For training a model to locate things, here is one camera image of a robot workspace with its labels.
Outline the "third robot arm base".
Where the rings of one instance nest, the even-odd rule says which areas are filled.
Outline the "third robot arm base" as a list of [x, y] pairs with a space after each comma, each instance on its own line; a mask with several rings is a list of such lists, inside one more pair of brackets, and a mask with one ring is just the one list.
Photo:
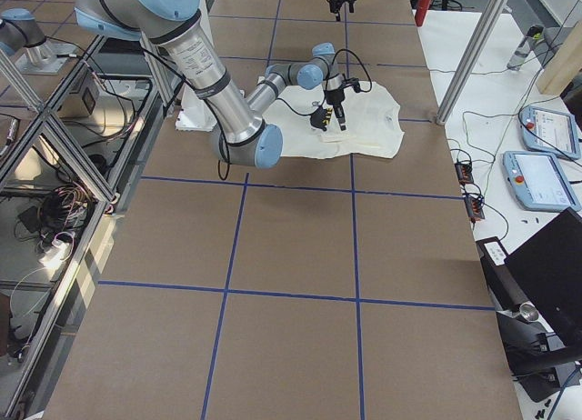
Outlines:
[[71, 55], [77, 56], [76, 45], [49, 39], [24, 8], [1, 13], [1, 50], [8, 56], [23, 50], [15, 65], [26, 75], [56, 75]]

